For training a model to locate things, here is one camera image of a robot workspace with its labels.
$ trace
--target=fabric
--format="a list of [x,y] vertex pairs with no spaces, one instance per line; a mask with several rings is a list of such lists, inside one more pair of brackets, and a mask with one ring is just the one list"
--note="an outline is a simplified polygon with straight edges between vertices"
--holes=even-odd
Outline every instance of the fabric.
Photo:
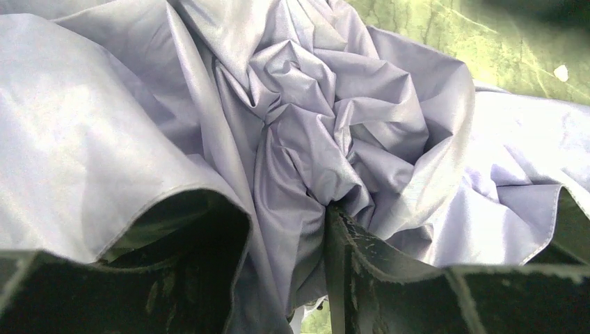
[[331,201],[436,266],[525,263],[562,184],[590,208],[589,107],[474,85],[342,0],[0,0],[0,14],[0,247],[94,262],[207,209],[134,230],[155,203],[215,191],[252,224],[230,333],[291,333],[286,316],[326,294]]

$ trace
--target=lavender fabric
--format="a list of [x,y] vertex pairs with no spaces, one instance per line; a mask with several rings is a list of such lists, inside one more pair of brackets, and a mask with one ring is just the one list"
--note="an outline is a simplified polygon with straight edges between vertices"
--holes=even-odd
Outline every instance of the lavender fabric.
[[0,247],[116,257],[203,210],[134,230],[155,203],[216,191],[252,225],[232,334],[326,294],[333,200],[429,264],[526,263],[563,185],[590,208],[584,129],[342,0],[0,0]]

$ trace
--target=fabric bundle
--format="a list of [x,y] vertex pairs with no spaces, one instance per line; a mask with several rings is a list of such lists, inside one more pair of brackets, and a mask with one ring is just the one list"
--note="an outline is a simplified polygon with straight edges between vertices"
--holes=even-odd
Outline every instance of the fabric bundle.
[[230,333],[326,295],[336,200],[435,266],[526,263],[563,185],[590,208],[586,129],[342,0],[0,0],[0,247],[116,258],[207,207],[134,226],[154,204],[215,191],[252,228]]

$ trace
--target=white speck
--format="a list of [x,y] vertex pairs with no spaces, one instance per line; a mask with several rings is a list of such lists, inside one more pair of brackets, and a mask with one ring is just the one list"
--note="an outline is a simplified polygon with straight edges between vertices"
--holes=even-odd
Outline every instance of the white speck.
[[568,68],[565,65],[561,65],[553,71],[555,77],[558,78],[562,82],[566,82],[569,79],[568,76]]

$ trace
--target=green surface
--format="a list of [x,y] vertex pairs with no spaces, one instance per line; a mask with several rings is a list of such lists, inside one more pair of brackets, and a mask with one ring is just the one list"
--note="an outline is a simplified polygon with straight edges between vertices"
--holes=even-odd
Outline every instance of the green surface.
[[301,325],[301,334],[331,334],[330,305],[324,301],[324,308],[321,311],[314,311],[305,318]]
[[[368,25],[394,31],[464,61],[475,79],[512,93],[590,104],[590,41],[481,0],[348,0]],[[568,68],[568,80],[554,70]],[[305,319],[302,334],[329,334],[324,303]]]

